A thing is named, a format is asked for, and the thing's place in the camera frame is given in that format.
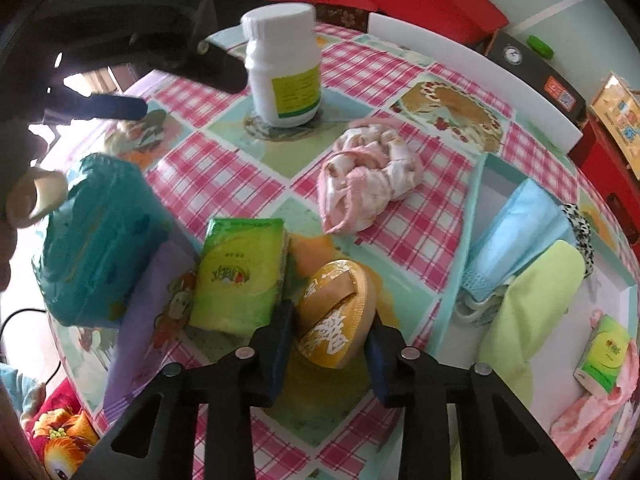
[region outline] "teal tissue pack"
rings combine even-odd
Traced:
[[[135,164],[94,153],[76,170],[68,199],[45,220],[34,273],[62,325],[117,328],[174,219]]]

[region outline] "blue face mask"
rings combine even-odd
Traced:
[[[506,278],[520,274],[556,240],[576,245],[571,224],[560,206],[527,179],[472,243],[462,288],[474,300],[486,300]]]

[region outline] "white bottle cap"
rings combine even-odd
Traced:
[[[285,40],[293,34],[310,34],[316,10],[309,4],[273,4],[250,10],[242,17],[247,40]]]

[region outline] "green tissue pack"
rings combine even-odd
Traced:
[[[209,221],[189,324],[250,336],[280,301],[289,237],[279,219]]]
[[[593,396],[606,399],[616,386],[631,336],[611,316],[602,316],[574,373]]]

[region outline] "pink towel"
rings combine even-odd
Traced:
[[[326,234],[353,234],[373,224],[391,200],[422,182],[420,157],[393,127],[396,120],[353,121],[334,143],[318,176],[318,207]]]
[[[591,316],[594,328],[602,312]],[[631,398],[638,383],[638,346],[631,340],[626,350],[616,387],[607,399],[597,399],[584,394],[551,425],[551,439],[567,460],[573,460],[583,452],[592,440],[604,434],[616,412]]]

